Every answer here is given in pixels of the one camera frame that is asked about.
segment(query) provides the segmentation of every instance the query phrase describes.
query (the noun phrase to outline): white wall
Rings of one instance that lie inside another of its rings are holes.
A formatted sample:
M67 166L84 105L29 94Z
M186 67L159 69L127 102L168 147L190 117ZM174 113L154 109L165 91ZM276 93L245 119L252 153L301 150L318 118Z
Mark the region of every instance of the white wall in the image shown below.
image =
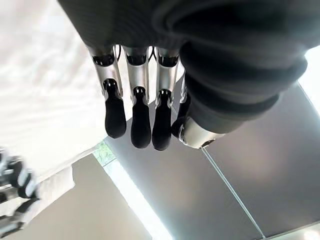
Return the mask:
M7 240L150 240L93 155L73 165L74 189Z

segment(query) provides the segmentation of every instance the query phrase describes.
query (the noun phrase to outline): gray ceiling panel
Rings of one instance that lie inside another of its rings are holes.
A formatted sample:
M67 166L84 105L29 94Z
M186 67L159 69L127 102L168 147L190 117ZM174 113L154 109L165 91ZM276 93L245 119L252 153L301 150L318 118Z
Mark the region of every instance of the gray ceiling panel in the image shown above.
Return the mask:
M154 121L155 105L150 105ZM166 151L136 149L126 134L106 142L176 240L253 240L261 235L199 150L174 137Z
M207 150L267 237L320 220L320 118L299 86Z

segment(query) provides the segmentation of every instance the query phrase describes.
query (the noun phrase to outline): robotic hand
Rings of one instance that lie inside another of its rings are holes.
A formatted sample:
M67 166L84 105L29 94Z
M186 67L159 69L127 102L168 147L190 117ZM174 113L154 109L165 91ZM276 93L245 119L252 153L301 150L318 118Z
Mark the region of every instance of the robotic hand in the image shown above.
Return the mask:
M22 203L12 215L0 216L0 238L21 230L26 224L25 216L39 200L33 175L24 167L21 157L9 156L1 148L0 204L18 197L28 200Z
M200 149L260 117L305 72L320 43L320 2L303 0L59 0L88 47L105 97L105 129L126 131L115 45L131 88L131 141L165 150L171 134ZM147 49L156 49L151 133ZM171 126L177 64L185 68Z

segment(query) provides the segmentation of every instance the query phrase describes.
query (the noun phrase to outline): light fixture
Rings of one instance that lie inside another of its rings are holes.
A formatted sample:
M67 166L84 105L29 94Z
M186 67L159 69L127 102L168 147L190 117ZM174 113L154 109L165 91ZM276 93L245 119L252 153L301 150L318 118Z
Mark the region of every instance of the light fixture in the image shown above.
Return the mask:
M305 58L308 61L308 67L305 73L299 79L299 84L320 115L320 46L310 49L306 53Z
M304 233L304 240L320 240L320 234L316 231L308 230Z
M153 211L120 162L115 159L103 167L114 185L140 219L153 240L173 240L166 227Z

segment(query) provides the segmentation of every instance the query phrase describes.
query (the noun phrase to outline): black cable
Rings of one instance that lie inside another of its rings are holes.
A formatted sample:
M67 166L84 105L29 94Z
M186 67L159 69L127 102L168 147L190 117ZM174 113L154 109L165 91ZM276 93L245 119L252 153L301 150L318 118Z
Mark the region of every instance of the black cable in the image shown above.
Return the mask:
M154 59L157 60L156 54L155 54L155 47L154 47L154 46L152 46L152 52L151 52L151 54L150 54L150 56L149 56L148 62L150 62L152 56L154 56Z
M118 53L118 56L116 57L116 60L119 61L120 55L121 55L121 46L119 44L117 46L119 46L119 53Z

